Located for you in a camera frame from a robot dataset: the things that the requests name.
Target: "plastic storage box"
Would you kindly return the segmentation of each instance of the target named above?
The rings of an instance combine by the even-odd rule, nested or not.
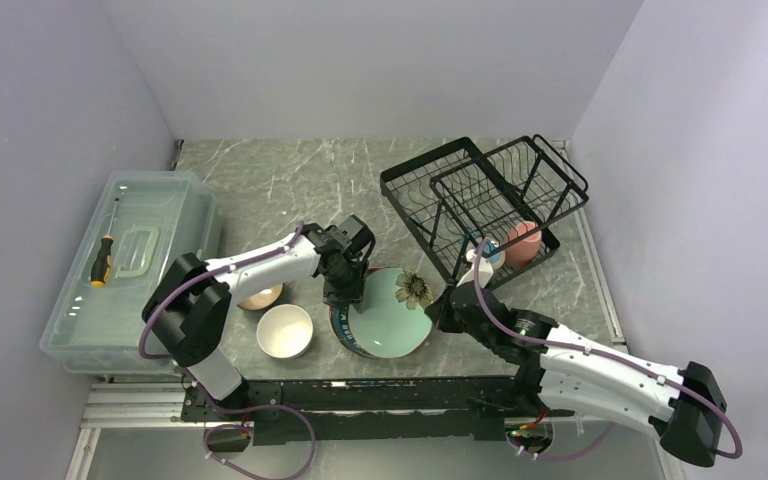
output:
[[[90,285],[90,266],[110,225],[112,268],[101,288]],[[189,172],[115,172],[95,209],[40,348],[66,370],[89,374],[168,374],[170,360],[145,360],[137,343],[145,324],[140,313],[178,256],[216,256],[216,199]],[[146,349],[164,352],[149,336]]]

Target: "white wall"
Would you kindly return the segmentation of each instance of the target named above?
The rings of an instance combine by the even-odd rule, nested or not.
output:
[[[709,365],[743,435],[688,477],[768,478],[768,1],[647,0],[572,148],[633,351]]]
[[[179,138],[569,138],[642,0],[104,0]]]
[[[88,379],[39,338],[108,174],[172,153],[100,0],[0,0],[0,479],[65,475]]]

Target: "screwdriver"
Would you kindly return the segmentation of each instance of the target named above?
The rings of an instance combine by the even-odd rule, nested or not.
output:
[[[90,270],[90,283],[96,288],[103,287],[110,276],[110,252],[113,248],[113,236],[110,235],[110,232],[113,230],[113,219],[116,218],[118,206],[119,197],[116,197],[116,200],[113,200],[113,213],[110,214],[110,226],[107,227],[107,234],[101,237],[101,247],[98,249],[98,255],[95,256],[92,270]]]

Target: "beige bowl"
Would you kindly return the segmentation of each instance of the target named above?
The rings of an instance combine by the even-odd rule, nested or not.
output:
[[[282,283],[272,288],[262,290],[258,294],[252,295],[251,297],[240,302],[238,306],[243,310],[262,310],[275,303],[275,300],[278,300],[278,297],[281,296],[281,292],[283,291],[284,284]]]

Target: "bowl rim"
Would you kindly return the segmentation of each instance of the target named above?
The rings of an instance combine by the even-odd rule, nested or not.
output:
[[[295,310],[295,311],[299,311],[299,312],[303,313],[304,314],[304,318],[306,319],[304,321],[304,324],[310,327],[308,329],[307,339],[304,342],[302,348],[299,349],[299,351],[297,351],[297,352],[293,352],[293,353],[291,353],[289,355],[285,355],[285,356],[275,355],[273,352],[270,352],[267,348],[264,347],[263,342],[261,341],[261,328],[260,328],[260,326],[264,324],[263,320],[271,312],[273,312],[275,310],[281,310],[281,309],[283,309],[283,310]],[[302,308],[302,307],[300,307],[298,305],[294,305],[292,303],[283,303],[281,305],[275,305],[272,308],[270,308],[269,310],[267,310],[263,314],[262,317],[260,317],[260,320],[257,322],[257,329],[255,330],[255,337],[257,338],[257,346],[260,347],[260,349],[263,351],[263,353],[269,355],[270,357],[273,357],[273,358],[292,358],[292,357],[294,357],[296,355],[299,355],[300,353],[304,352],[305,349],[308,346],[310,346],[310,343],[313,340],[313,319],[310,318],[310,314],[307,312],[307,310],[305,310],[304,308]]]

